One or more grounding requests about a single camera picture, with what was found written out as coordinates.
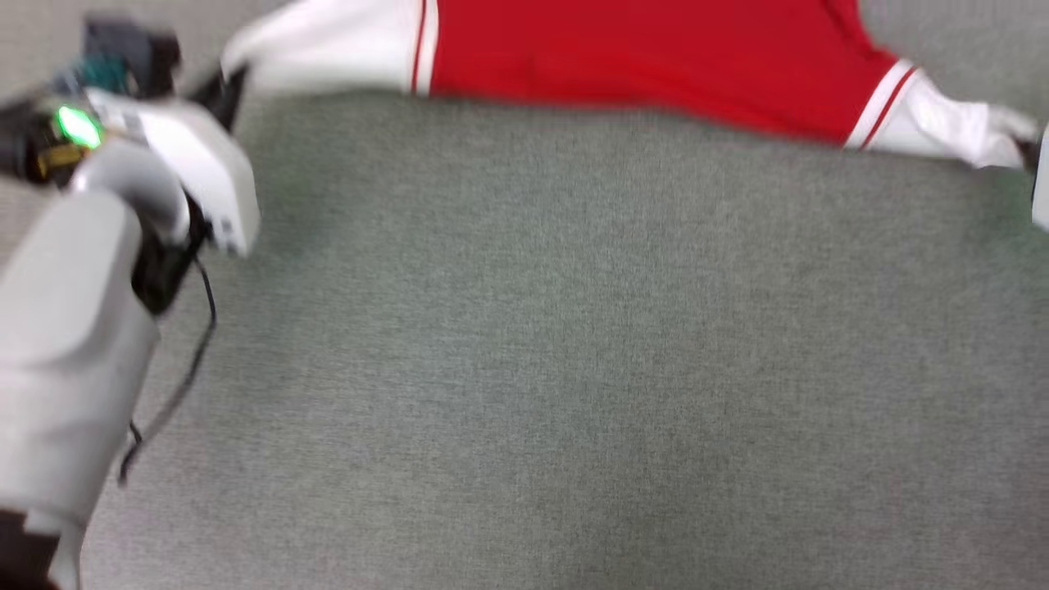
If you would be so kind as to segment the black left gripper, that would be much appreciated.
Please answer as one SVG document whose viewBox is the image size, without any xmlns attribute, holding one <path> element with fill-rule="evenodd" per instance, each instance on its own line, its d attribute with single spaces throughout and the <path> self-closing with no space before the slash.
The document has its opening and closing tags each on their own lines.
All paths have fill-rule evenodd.
<svg viewBox="0 0 1049 590">
<path fill-rule="evenodd" d="M 247 73 L 247 66 L 215 70 L 190 91 L 190 101 L 233 132 Z M 106 191 L 129 206 L 143 227 L 131 287 L 154 316 L 173 305 L 210 236 L 179 176 L 142 139 L 107 128 L 84 104 L 31 97 L 3 106 L 2 175 L 68 194 Z"/>
</svg>

